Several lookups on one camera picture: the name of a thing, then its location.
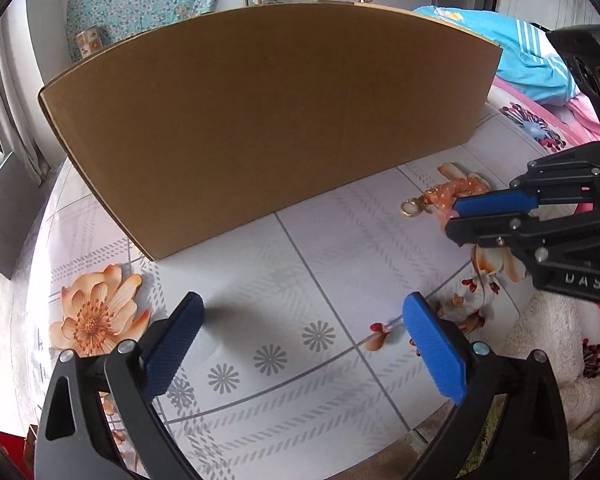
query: metal screw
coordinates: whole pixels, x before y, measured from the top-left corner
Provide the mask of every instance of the metal screw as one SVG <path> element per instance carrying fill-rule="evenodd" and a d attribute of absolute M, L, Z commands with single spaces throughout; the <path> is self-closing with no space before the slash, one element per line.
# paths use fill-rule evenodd
<path fill-rule="evenodd" d="M 487 343 L 483 343 L 482 341 L 477 341 L 472 345 L 472 349 L 474 349 L 474 354 L 476 355 L 489 355 L 491 352 L 491 348 Z"/>
<path fill-rule="evenodd" d="M 539 363 L 545 363 L 546 354 L 542 350 L 534 350 L 534 359 Z"/>
<path fill-rule="evenodd" d="M 542 262 L 546 261 L 547 258 L 549 257 L 549 249 L 547 249 L 546 247 L 538 247 L 536 249 L 535 256 L 536 256 L 536 262 L 541 264 Z"/>
<path fill-rule="evenodd" d="M 136 342 L 133 339 L 125 339 L 118 345 L 118 352 L 128 354 L 136 347 Z"/>
<path fill-rule="evenodd" d="M 69 362 L 73 358 L 74 358 L 74 351 L 73 350 L 62 350 L 60 352 L 60 361 L 63 362 L 63 363 L 67 363 L 67 362 Z"/>

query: gray daisy pattern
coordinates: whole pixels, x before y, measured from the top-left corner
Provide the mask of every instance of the gray daisy pattern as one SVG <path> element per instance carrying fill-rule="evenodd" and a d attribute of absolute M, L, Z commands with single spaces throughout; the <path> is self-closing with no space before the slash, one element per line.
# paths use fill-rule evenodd
<path fill-rule="evenodd" d="M 309 346 L 309 350 L 315 350 L 316 352 L 326 350 L 336 339 L 334 332 L 333 326 L 329 326 L 326 321 L 309 323 L 309 326 L 305 327 L 302 332 L 303 342 Z"/>
<path fill-rule="evenodd" d="M 227 363 L 223 365 L 216 365 L 215 368 L 211 368 L 211 373 L 208 375 L 209 385 L 213 386 L 215 392 L 222 394 L 230 394 L 232 390 L 237 390 L 239 373 L 234 371 L 234 367 L 229 366 Z"/>
<path fill-rule="evenodd" d="M 256 355 L 253 359 L 256 361 L 254 366 L 260 369 L 261 374 L 267 374 L 267 377 L 271 373 L 279 373 L 280 370 L 285 369 L 286 365 L 286 352 L 283 351 L 280 346 L 269 346 L 263 345 L 261 349 L 256 350 Z"/>
<path fill-rule="evenodd" d="M 178 410 L 186 409 L 194 400 L 193 386 L 184 377 L 175 376 L 167 389 L 167 398 Z"/>

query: brown cardboard panel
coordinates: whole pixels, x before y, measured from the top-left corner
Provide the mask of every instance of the brown cardboard panel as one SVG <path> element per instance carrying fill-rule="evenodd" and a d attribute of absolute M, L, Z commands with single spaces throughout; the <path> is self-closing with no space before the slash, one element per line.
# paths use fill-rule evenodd
<path fill-rule="evenodd" d="M 40 103 L 150 258 L 466 141 L 500 48 L 411 12 L 278 4 L 139 34 Z"/>

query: round table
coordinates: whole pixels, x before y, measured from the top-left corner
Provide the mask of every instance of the round table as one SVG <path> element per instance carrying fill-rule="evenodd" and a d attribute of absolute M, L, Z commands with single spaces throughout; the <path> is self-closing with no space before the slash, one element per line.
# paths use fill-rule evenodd
<path fill-rule="evenodd" d="M 532 156 L 522 153 L 521 164 Z M 138 314 L 167 317 L 193 290 L 206 321 L 167 394 L 160 419 L 203 478 L 323 479 L 384 449 L 446 399 L 438 393 L 400 319 L 414 290 L 450 317 L 481 308 L 472 338 L 497 342 L 532 293 L 498 275 L 504 290 L 468 294 L 470 248 L 446 239 L 435 218 L 405 218 L 400 204 L 462 164 L 504 188 L 496 161 L 459 146 L 370 176 L 151 262 L 104 211 L 66 162 L 34 251 L 27 297 L 30 390 L 39 408 L 58 351 L 48 327 L 61 320 L 60 290 L 80 275 L 119 264 L 138 273 Z M 146 206 L 152 206 L 146 197 Z M 454 293 L 466 296 L 453 309 Z M 380 351 L 369 325 L 393 331 Z M 112 428 L 121 429 L 117 417 Z"/>

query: blue cloth with white stripes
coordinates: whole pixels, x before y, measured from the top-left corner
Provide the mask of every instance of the blue cloth with white stripes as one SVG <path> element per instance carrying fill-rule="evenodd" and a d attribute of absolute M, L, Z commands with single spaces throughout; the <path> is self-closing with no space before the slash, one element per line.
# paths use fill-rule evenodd
<path fill-rule="evenodd" d="M 414 12 L 468 28 L 502 47 L 496 75 L 537 103 L 561 106 L 580 92 L 542 30 L 489 10 L 419 7 Z"/>

